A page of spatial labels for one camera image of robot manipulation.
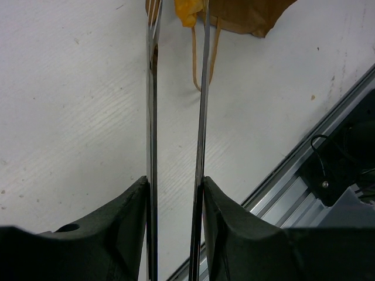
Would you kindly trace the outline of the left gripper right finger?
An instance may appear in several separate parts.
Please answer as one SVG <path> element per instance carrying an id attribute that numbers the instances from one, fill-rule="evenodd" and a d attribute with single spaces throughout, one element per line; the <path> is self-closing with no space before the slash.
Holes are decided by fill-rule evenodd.
<path id="1" fill-rule="evenodd" d="M 374 279 L 374 226 L 278 228 L 203 187 L 210 280 Z"/>

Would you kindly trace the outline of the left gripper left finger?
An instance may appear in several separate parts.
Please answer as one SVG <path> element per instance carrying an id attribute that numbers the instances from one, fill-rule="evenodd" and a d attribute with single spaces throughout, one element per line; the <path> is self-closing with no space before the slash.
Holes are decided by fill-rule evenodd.
<path id="1" fill-rule="evenodd" d="M 137 280 L 148 181 L 55 232 L 1 227 L 1 280 Z"/>

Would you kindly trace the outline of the green paper bag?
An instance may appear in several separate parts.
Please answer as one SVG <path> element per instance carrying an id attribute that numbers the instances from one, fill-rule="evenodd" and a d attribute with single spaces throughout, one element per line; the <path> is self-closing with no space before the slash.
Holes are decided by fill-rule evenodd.
<path id="1" fill-rule="evenodd" d="M 216 28 L 209 79 L 211 80 L 213 77 L 220 32 L 223 29 L 233 33 L 251 34 L 258 38 L 265 38 L 281 15 L 294 3 L 294 0 L 206 1 L 206 8 L 197 14 L 197 20 L 200 18 Z M 195 26 L 189 29 L 192 33 L 192 78 L 196 89 L 199 91 L 200 86 L 197 81 L 196 30 Z"/>

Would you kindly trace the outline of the orange waffle bread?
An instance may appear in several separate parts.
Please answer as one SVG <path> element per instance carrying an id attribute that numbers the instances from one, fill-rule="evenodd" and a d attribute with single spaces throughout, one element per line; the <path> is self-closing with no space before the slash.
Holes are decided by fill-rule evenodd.
<path id="1" fill-rule="evenodd" d="M 204 11 L 204 0 L 174 0 L 175 14 L 185 28 L 193 28 L 197 22 L 197 14 Z"/>

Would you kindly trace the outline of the metal tongs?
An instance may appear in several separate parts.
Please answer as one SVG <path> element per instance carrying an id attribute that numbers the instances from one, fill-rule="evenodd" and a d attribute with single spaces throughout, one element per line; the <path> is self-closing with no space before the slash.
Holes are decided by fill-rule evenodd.
<path id="1" fill-rule="evenodd" d="M 189 257 L 189 280 L 199 280 L 203 211 L 203 179 L 206 148 L 207 106 L 210 78 L 210 13 L 209 3 L 204 1 L 204 48 L 202 83 L 200 90 L 199 127 L 197 137 L 195 186 L 192 212 L 192 233 Z M 162 1 L 146 1 L 146 124 L 147 124 L 147 179 L 149 181 L 149 206 L 147 209 L 148 279 L 158 278 L 158 42 L 161 27 Z"/>

